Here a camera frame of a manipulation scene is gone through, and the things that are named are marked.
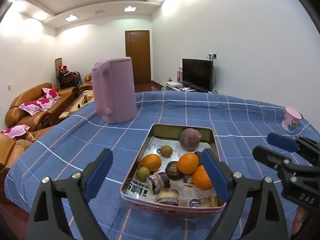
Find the right hand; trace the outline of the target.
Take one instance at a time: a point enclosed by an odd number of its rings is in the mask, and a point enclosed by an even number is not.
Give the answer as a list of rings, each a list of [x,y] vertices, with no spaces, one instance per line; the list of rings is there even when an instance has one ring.
[[[295,235],[298,233],[298,231],[303,225],[304,220],[306,220],[308,215],[309,215],[308,210],[304,209],[301,206],[297,207],[295,218],[292,223],[292,235]]]

